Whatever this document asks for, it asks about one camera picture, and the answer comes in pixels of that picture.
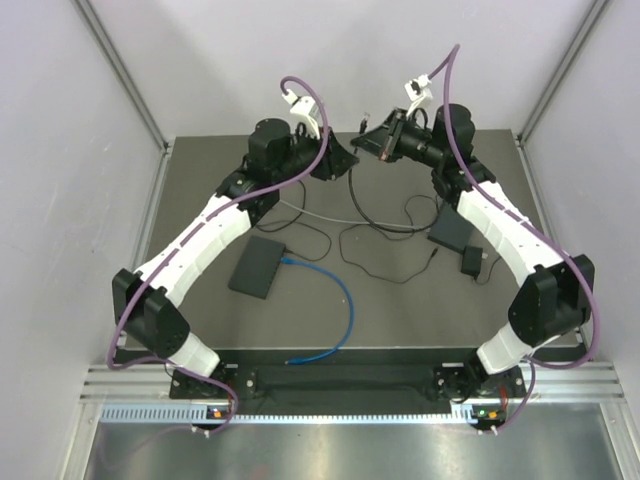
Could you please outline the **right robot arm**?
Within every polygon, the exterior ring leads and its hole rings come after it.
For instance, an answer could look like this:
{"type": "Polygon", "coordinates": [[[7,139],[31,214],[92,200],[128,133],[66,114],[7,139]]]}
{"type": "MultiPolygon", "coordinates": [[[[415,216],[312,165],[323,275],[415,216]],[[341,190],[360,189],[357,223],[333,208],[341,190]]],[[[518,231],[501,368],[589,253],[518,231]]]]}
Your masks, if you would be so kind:
{"type": "Polygon", "coordinates": [[[502,385],[503,372],[589,319],[595,267],[586,255],[571,257],[550,245],[509,201],[474,156],[475,132],[471,112],[460,104],[439,107],[431,127],[394,109],[351,144],[385,163],[408,158],[430,167],[436,193],[509,267],[519,290],[507,322],[463,363],[464,396],[487,396],[502,385]]]}

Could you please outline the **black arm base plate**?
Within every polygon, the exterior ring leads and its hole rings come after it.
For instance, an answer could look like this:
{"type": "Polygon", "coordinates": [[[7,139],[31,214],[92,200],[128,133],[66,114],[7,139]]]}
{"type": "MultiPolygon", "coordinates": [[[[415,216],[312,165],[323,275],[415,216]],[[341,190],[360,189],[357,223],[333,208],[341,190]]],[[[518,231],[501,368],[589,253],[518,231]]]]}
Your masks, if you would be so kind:
{"type": "Polygon", "coordinates": [[[232,387],[245,409],[258,400],[278,404],[309,399],[328,404],[331,397],[348,394],[390,394],[399,402],[417,404],[524,396],[519,367],[482,374],[479,367],[467,366],[473,353],[471,347],[345,348],[298,364],[296,356],[315,352],[226,349],[209,377],[232,387]]]}

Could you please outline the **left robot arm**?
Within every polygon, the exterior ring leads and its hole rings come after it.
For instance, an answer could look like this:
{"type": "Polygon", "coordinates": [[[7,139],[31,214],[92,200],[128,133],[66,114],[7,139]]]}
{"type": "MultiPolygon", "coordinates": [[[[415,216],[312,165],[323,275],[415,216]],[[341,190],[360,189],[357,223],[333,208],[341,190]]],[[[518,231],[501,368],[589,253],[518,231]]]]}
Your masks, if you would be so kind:
{"type": "Polygon", "coordinates": [[[278,203],[282,187],[305,173],[335,180],[357,162],[331,129],[313,134],[304,124],[291,128],[282,119],[258,122],[239,167],[224,178],[191,223],[155,257],[114,276],[117,330],[142,344],[153,360],[190,372],[203,395],[220,394],[227,374],[219,355],[180,313],[185,296],[209,265],[278,203]]]}

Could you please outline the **black network switch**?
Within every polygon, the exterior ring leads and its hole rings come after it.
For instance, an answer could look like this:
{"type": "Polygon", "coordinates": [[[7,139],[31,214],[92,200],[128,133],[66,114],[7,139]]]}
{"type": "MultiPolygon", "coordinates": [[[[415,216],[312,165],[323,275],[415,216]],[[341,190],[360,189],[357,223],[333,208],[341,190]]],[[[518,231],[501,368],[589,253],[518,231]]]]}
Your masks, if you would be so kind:
{"type": "Polygon", "coordinates": [[[473,225],[445,204],[431,227],[427,238],[453,252],[462,254],[469,243],[473,225]]]}
{"type": "Polygon", "coordinates": [[[251,236],[229,279],[228,288],[265,300],[285,249],[282,242],[251,236]]]}

